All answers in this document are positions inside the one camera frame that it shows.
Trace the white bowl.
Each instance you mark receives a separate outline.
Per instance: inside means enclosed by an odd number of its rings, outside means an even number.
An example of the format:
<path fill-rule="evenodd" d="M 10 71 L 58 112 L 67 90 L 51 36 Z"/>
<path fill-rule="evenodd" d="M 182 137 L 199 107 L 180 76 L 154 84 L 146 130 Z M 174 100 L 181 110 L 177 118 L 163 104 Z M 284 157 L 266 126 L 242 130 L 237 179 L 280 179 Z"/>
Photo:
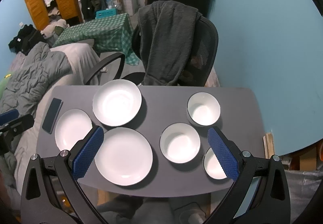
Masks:
<path fill-rule="evenodd" d="M 193 94 L 187 102 L 188 119 L 193 125 L 206 127 L 214 125 L 221 115 L 218 100 L 206 92 Z"/>
<path fill-rule="evenodd" d="M 209 148 L 205 153 L 203 165 L 206 174 L 212 179 L 223 180 L 227 178 L 212 148 Z"/>
<path fill-rule="evenodd" d="M 200 150 L 200 136 L 190 125 L 169 125 L 160 136 L 160 150 L 172 163 L 184 164 L 193 160 Z"/>

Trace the large white plate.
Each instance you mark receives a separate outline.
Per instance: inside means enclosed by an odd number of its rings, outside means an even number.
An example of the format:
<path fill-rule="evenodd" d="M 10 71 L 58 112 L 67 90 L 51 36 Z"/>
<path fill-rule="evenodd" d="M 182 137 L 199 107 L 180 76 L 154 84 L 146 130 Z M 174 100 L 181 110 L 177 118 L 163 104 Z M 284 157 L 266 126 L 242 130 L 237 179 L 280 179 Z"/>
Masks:
<path fill-rule="evenodd" d="M 100 174 L 119 186 L 131 186 L 144 180 L 153 164 L 153 151 L 139 132 L 125 127 L 107 131 L 95 156 Z"/>

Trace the black smartphone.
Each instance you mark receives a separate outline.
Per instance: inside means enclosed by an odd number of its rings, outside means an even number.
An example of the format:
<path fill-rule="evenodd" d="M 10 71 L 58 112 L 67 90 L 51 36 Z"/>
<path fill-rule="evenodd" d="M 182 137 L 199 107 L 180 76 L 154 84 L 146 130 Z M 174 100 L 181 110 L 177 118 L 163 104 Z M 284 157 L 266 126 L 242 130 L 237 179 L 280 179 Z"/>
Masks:
<path fill-rule="evenodd" d="M 43 121 L 42 128 L 47 133 L 51 134 L 54 128 L 54 124 L 57 120 L 60 109 L 63 105 L 63 101 L 58 98 L 53 98 L 49 105 L 48 111 Z"/>

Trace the grey quilted blanket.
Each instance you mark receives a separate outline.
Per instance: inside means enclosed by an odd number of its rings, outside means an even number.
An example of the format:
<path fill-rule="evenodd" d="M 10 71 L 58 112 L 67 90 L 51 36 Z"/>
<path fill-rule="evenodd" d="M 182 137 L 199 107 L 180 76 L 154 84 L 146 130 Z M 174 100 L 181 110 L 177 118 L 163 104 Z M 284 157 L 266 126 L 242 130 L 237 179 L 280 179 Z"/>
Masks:
<path fill-rule="evenodd" d="M 47 43 L 39 42 L 9 79 L 1 98 L 1 113 L 16 109 L 20 115 L 35 116 L 50 86 L 71 72 L 65 53 L 51 51 Z"/>

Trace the green pillow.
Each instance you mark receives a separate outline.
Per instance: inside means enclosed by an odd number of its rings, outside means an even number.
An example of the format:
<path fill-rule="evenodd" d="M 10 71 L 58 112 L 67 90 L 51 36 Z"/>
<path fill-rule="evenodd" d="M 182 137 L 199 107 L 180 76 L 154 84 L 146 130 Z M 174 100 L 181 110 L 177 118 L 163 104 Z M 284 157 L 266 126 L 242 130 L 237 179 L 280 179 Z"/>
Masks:
<path fill-rule="evenodd" d="M 4 76 L 3 79 L 0 81 L 0 98 L 3 96 L 3 92 L 5 88 L 7 87 L 7 83 L 9 82 L 10 77 L 13 75 L 13 73 L 8 73 Z"/>

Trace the black clothes pile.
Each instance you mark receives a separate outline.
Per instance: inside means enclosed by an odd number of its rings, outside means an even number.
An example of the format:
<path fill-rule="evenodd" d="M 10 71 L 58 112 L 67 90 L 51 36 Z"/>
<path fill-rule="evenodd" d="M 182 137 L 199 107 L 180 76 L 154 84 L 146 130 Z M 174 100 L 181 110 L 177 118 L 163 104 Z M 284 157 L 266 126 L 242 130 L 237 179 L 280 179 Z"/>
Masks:
<path fill-rule="evenodd" d="M 33 27 L 33 25 L 24 25 L 8 44 L 11 52 L 15 54 L 21 52 L 25 56 L 39 42 L 46 42 L 41 32 Z"/>

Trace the black mesh office chair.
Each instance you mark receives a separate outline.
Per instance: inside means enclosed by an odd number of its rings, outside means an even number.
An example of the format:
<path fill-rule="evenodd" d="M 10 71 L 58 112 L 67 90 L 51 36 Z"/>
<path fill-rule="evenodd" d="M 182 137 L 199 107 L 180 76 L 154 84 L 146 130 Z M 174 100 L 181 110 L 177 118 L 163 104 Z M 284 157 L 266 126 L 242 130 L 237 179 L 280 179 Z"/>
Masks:
<path fill-rule="evenodd" d="M 214 69 L 218 47 L 218 32 L 214 24 L 205 17 L 200 17 L 195 25 L 191 60 L 187 63 L 179 81 L 180 86 L 218 87 L 219 80 Z M 96 64 L 85 76 L 83 83 L 89 85 L 91 80 L 110 63 L 120 60 L 114 79 L 120 79 L 125 65 L 123 53 L 113 53 Z"/>

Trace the green checkered tablecloth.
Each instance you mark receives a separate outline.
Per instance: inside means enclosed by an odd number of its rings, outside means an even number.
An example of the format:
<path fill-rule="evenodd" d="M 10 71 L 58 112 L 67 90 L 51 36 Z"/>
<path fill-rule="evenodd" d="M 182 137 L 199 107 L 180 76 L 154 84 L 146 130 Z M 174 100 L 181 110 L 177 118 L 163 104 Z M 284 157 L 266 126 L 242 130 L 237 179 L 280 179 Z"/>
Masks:
<path fill-rule="evenodd" d="M 140 60 L 131 48 L 133 32 L 130 16 L 123 13 L 66 28 L 54 46 L 93 39 L 94 51 L 97 54 L 121 52 L 125 55 L 126 64 L 137 66 Z"/>

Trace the teal storage crate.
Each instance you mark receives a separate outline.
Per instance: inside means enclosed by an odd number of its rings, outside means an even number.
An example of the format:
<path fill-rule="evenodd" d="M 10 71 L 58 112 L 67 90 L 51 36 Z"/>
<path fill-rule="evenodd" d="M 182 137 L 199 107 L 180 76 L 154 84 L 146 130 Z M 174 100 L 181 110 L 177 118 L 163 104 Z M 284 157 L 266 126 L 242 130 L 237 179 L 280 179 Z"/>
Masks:
<path fill-rule="evenodd" d="M 111 17 L 117 15 L 117 9 L 112 8 L 112 9 L 105 9 L 105 10 L 100 10 L 96 12 L 96 19 L 101 19 L 104 17 Z"/>

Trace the dark grey fleece robe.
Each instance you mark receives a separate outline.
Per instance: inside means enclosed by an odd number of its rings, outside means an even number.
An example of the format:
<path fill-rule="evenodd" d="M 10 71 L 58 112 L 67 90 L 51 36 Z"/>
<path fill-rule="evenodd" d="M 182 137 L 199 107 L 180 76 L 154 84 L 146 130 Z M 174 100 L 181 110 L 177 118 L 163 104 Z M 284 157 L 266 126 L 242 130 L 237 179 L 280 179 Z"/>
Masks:
<path fill-rule="evenodd" d="M 138 11 L 142 85 L 177 84 L 191 55 L 198 9 L 173 1 L 156 1 Z"/>

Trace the wooden board by wall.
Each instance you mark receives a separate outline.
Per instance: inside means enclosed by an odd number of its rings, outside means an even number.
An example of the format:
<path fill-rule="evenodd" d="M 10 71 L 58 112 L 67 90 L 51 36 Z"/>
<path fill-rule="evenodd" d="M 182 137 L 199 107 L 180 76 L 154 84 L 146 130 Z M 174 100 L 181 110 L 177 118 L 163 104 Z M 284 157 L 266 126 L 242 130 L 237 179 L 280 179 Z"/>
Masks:
<path fill-rule="evenodd" d="M 263 137 L 265 158 L 270 159 L 275 154 L 274 139 L 272 133 L 266 133 Z"/>

